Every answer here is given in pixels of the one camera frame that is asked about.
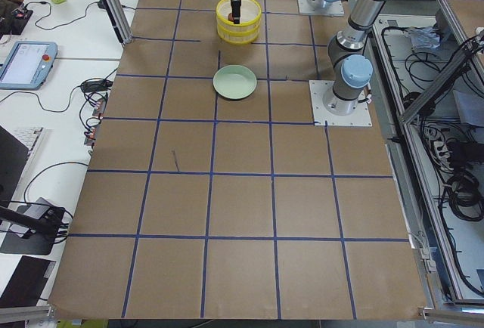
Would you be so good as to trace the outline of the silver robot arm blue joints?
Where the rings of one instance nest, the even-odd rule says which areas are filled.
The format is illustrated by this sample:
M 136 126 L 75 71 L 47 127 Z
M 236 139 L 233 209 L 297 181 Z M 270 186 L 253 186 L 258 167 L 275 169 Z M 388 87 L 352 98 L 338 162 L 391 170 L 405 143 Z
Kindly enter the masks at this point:
M 373 26 L 386 0 L 357 0 L 345 29 L 329 42 L 328 57 L 334 67 L 334 94 L 341 100 L 353 101 L 368 85 L 373 74 L 371 62 L 363 55 L 368 31 Z

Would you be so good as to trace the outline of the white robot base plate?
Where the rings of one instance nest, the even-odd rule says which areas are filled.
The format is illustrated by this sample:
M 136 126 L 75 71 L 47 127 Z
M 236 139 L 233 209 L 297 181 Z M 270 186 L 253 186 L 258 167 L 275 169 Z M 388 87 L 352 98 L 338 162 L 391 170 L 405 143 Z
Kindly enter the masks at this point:
M 309 81 L 314 125 L 371 127 L 365 92 L 361 90 L 358 98 L 353 101 L 344 101 L 334 94 L 333 83 L 332 80 Z

